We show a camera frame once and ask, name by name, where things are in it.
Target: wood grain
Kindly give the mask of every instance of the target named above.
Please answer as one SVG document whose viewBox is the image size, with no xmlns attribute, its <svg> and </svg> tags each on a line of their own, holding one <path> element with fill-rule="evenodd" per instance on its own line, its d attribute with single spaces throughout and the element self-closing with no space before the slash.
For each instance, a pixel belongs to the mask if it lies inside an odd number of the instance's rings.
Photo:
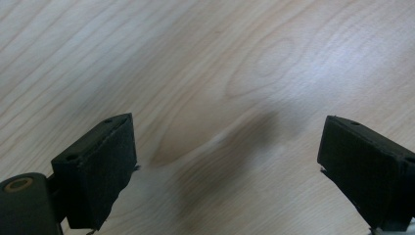
<svg viewBox="0 0 415 235">
<path fill-rule="evenodd" d="M 415 3 L 2 1 L 0 180 L 131 112 L 142 170 L 96 234 L 366 234 L 326 115 L 415 150 Z M 86 234 L 69 230 L 66 234 Z"/>
</svg>

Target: wood grain pattern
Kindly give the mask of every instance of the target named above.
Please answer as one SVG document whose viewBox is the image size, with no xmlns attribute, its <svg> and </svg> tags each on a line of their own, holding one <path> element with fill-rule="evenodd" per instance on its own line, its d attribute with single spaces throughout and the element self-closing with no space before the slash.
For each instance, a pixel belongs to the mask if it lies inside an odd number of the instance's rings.
<svg viewBox="0 0 415 235">
<path fill-rule="evenodd" d="M 325 116 L 415 150 L 413 1 L 0 6 L 0 180 L 134 116 L 142 170 L 97 234 L 366 234 L 319 172 Z"/>
</svg>

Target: black object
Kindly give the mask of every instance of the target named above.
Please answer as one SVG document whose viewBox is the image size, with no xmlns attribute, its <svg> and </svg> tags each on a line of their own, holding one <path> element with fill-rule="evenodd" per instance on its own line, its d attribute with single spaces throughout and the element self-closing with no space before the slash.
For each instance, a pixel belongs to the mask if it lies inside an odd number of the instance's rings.
<svg viewBox="0 0 415 235">
<path fill-rule="evenodd" d="M 415 154 L 355 121 L 326 119 L 318 162 L 366 222 L 406 231 L 415 214 Z"/>
<path fill-rule="evenodd" d="M 132 115 L 96 125 L 52 160 L 54 174 L 27 173 L 0 184 L 0 234 L 98 230 L 136 167 Z"/>
</svg>

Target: black plastic part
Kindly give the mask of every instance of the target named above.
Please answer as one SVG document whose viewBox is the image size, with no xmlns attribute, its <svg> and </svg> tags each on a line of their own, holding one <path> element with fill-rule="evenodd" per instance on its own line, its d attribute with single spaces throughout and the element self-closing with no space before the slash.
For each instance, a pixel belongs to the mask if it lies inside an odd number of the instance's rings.
<svg viewBox="0 0 415 235">
<path fill-rule="evenodd" d="M 372 228 L 406 231 L 415 212 L 414 153 L 360 123 L 327 117 L 318 162 Z"/>
<path fill-rule="evenodd" d="M 52 160 L 69 226 L 99 230 L 136 163 L 131 114 L 102 121 Z"/>
<path fill-rule="evenodd" d="M 0 184 L 0 234 L 62 234 L 43 174 L 21 174 Z"/>
</svg>

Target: wooden table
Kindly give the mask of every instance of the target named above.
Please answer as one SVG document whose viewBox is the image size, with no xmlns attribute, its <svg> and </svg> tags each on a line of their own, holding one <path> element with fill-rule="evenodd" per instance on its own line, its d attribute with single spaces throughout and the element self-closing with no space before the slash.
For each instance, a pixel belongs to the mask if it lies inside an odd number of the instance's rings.
<svg viewBox="0 0 415 235">
<path fill-rule="evenodd" d="M 2 1 L 0 32 L 1 180 L 134 116 L 96 234 L 367 234 L 319 172 L 325 117 L 415 150 L 410 0 Z"/>
</svg>

